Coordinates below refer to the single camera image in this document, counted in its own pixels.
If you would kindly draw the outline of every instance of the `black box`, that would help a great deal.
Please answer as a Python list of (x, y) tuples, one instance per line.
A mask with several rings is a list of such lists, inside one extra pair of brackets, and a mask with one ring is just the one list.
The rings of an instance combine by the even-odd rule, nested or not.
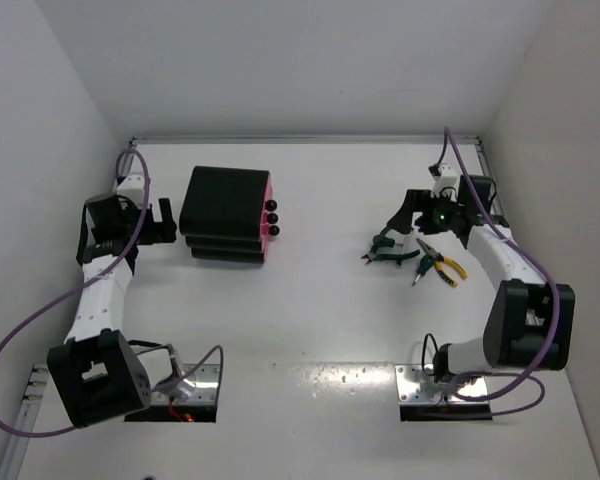
[(263, 263), (275, 225), (271, 175), (264, 170), (195, 167), (180, 231), (196, 258)]

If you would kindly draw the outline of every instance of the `white wall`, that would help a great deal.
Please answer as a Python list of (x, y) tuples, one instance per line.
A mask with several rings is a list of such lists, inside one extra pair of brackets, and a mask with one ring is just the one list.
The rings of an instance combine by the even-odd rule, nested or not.
[[(117, 146), (33, 0), (0, 0), (0, 339), (78, 283), (82, 202), (109, 184)], [(6, 421), (74, 308), (32, 325), (0, 358)], [(0, 460), (6, 440), (0, 432)]]
[(486, 146), (516, 235), (576, 291), (568, 370), (600, 467), (600, 0), (557, 0), (540, 32)]
[(109, 124), (475, 133), (552, 0), (36, 0)]

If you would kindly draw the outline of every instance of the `white robotic arm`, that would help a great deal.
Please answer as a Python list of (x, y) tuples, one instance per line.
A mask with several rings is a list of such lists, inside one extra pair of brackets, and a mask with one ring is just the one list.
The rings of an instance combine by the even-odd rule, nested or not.
[[(77, 254), (85, 282), (100, 276), (128, 250), (144, 188), (143, 175), (132, 173), (113, 192), (85, 202)], [(161, 221), (155, 221), (152, 206), (147, 205), (136, 244), (110, 272), (82, 291), (65, 343), (47, 355), (49, 372), (76, 427), (147, 408), (153, 388), (182, 373), (169, 346), (136, 354), (122, 334), (124, 297), (135, 272), (137, 246), (172, 243), (176, 238), (170, 202), (166, 198), (158, 202)]]
[[(434, 187), (407, 191), (400, 210), (387, 222), (381, 234), (374, 237), (372, 255), (367, 258), (394, 260), (398, 250), (408, 250), (405, 246), (414, 234), (412, 224), (416, 212), (422, 213), (415, 225), (424, 235), (452, 231), (480, 262), (496, 289), (496, 296), (481, 337), (464, 343), (448, 343), (440, 348), (433, 362), (435, 380), (448, 381), (466, 372), (525, 368), (547, 337), (554, 301), (549, 287), (525, 258), (485, 224), (461, 175), (444, 163), (431, 167), (430, 171), (436, 179)], [(490, 211), (494, 182), (482, 176), (472, 176), (471, 180), (482, 206)], [(455, 199), (452, 198), (453, 191), (456, 192)], [(513, 242), (504, 217), (492, 215), (492, 219), (500, 232)], [(558, 292), (559, 329), (540, 369), (564, 368), (569, 354), (575, 294), (568, 285), (558, 285)]]

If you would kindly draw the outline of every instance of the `cable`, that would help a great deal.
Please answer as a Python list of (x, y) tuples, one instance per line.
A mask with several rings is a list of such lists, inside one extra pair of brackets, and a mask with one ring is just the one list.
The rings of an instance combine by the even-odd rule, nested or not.
[(491, 197), (489, 197), (489, 205), (491, 205), (498, 194), (498, 186), (493, 178), (489, 177), (489, 181), (491, 182), (491, 185), (493, 185), (493, 193), (491, 194)]
[(424, 357), (427, 354), (427, 342), (429, 341), (429, 339), (431, 339), (431, 342), (433, 343), (433, 348), (435, 352), (438, 353), (438, 342), (436, 342), (436, 337), (434, 337), (432, 333), (427, 333), (424, 336), (424, 340), (422, 341), (422, 356), (420, 357), (420, 368), (422, 369), (425, 375), (432, 377), (433, 373), (427, 372), (427, 370), (424, 368)]
[(182, 422), (184, 420), (182, 420), (180, 414), (173, 409), (173, 400), (173, 397), (169, 399), (169, 409), (167, 411), (169, 412), (169, 415), (171, 415), (172, 417), (176, 417), (180, 422)]
[(164, 345), (155, 342), (145, 342), (144, 340), (129, 340), (127, 342), (131, 347), (143, 347), (143, 348), (158, 348)]
[(504, 395), (513, 391), (526, 379), (531, 378), (531, 374), (533, 373), (533, 371), (536, 368), (538, 368), (540, 363), (542, 363), (542, 360), (544, 359), (547, 352), (549, 351), (549, 348), (551, 348), (551, 344), (553, 342), (553, 339), (556, 335), (556, 331), (558, 329), (558, 322), (560, 320), (560, 293), (558, 292), (558, 286), (556, 285), (556, 281), (553, 279), (553, 276), (551, 276), (551, 274), (548, 272), (548, 270), (545, 267), (543, 267), (540, 264), (540, 262), (538, 262), (535, 258), (533, 258), (533, 256), (531, 254), (527, 253), (523, 248), (519, 247), (514, 242), (509, 240), (495, 226), (495, 224), (493, 223), (493, 219), (491, 218), (489, 213), (485, 210), (484, 206), (482, 205), (482, 202), (480, 201), (480, 197), (478, 196), (476, 187), (473, 185), (473, 182), (471, 181), (471, 177), (469, 176), (469, 173), (467, 172), (467, 168), (465, 167), (464, 162), (462, 161), (462, 156), (460, 155), (460, 150), (458, 149), (458, 145), (456, 144), (456, 141), (453, 138), (453, 135), (451, 134), (451, 131), (449, 130), (448, 127), (444, 129), (444, 146), (443, 146), (443, 155), (442, 156), (444, 156), (444, 151), (446, 149), (447, 141), (451, 144), (451, 148), (453, 149), (453, 151), (456, 155), (456, 158), (458, 159), (458, 164), (460, 165), (462, 174), (467, 179), (467, 186), (469, 187), (469, 191), (471, 192), (471, 195), (473, 196), (473, 199), (476, 202), (476, 205), (478, 207), (478, 210), (480, 211), (480, 214), (482, 215), (483, 220), (487, 223), (487, 225), (489, 225), (489, 227), (491, 227), (491, 229), (494, 231), (494, 233), (504, 243), (506, 243), (511, 249), (513, 249), (519, 255), (526, 258), (527, 261), (531, 265), (533, 265), (533, 267), (536, 270), (538, 270), (538, 272), (540, 272), (540, 274), (542, 276), (544, 276), (547, 283), (549, 284), (549, 288), (551, 290), (551, 297), (553, 299), (553, 312), (551, 313), (551, 322), (549, 324), (549, 330), (547, 331), (547, 337), (545, 338), (542, 346), (540, 347), (540, 350), (538, 351), (538, 353), (536, 354), (534, 359), (531, 361), (531, 363), (527, 366), (527, 368), (525, 368), (520, 374), (517, 374), (517, 375), (514, 374), (515, 379), (511, 383), (509, 383), (505, 387), (503, 387), (500, 390), (497, 390), (493, 393), (490, 393), (487, 395), (482, 395), (479, 397), (471, 397), (471, 396), (461, 395), (458, 393), (455, 394), (455, 396), (461, 400), (485, 402), (485, 401), (495, 400), (496, 398), (503, 397)]
[(456, 200), (458, 199), (458, 192), (454, 187), (444, 187), (442, 190), (440, 190), (440, 196), (442, 196), (447, 190), (453, 190), (453, 193), (456, 194)]
[[(505, 372), (500, 372), (500, 373), (488, 373), (488, 372), (471, 372), (471, 375), (481, 375), (481, 376), (488, 376), (488, 377), (517, 377), (518, 375), (515, 373), (505, 373)], [(453, 387), (457, 387), (458, 383), (459, 383), (459, 378), (462, 377), (466, 377), (468, 374), (462, 374), (462, 375), (457, 375), (449, 384), (450, 388)], [(540, 388), (540, 395), (538, 395), (538, 398), (536, 398), (533, 402), (524, 405), (522, 407), (516, 407), (516, 408), (511, 408), (509, 410), (502, 410), (500, 412), (491, 412), (491, 413), (425, 413), (424, 415), (426, 415), (427, 417), (434, 417), (434, 418), (442, 418), (442, 419), (448, 419), (448, 420), (488, 420), (492, 417), (502, 417), (504, 415), (512, 415), (514, 413), (520, 413), (520, 412), (524, 412), (525, 410), (530, 410), (533, 407), (538, 406), (543, 400), (544, 397), (546, 395), (546, 388), (544, 386), (544, 384), (540, 381), (540, 379), (538, 379), (537, 377), (534, 377), (533, 375), (529, 375), (527, 378), (525, 378), (525, 380), (531, 380), (532, 382), (534, 382), (536, 385), (538, 385), (538, 387)], [(454, 392), (450, 392), (447, 393), (447, 395), (453, 395), (456, 398), (460, 398), (461, 400), (463, 399), (463, 396), (459, 395), (457, 391)]]
[(433, 166), (435, 166), (436, 168), (440, 167), (442, 160), (444, 160), (444, 155), (445, 155), (445, 153), (447, 153), (447, 143), (449, 141), (449, 138), (447, 135), (447, 130), (448, 130), (448, 128), (444, 129), (444, 142), (442, 144), (442, 153), (440, 154), (440, 158), (438, 159), (438, 161), (436, 163), (433, 164)]

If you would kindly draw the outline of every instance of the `metal bracket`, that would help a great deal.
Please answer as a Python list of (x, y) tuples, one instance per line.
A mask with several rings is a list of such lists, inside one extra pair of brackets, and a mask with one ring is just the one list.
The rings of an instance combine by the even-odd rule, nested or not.
[[(462, 407), (489, 408), (489, 402), (466, 402), (454, 395), (448, 395), (448, 384), (435, 383), (427, 373), (433, 371), (432, 365), (425, 365), (423, 371), (420, 365), (396, 365), (396, 384), (398, 387), (398, 404), (400, 407), (451, 407), (459, 411)], [(458, 393), (468, 396), (487, 394), (487, 384), (484, 377), (472, 379), (458, 390)]]
[[(184, 364), (183, 371), (193, 368), (194, 364)], [(184, 379), (174, 389), (174, 406), (212, 407), (215, 405), (218, 390), (220, 365), (205, 364), (196, 373)], [(169, 397), (160, 392), (151, 394), (151, 406), (162, 407), (169, 405)]]

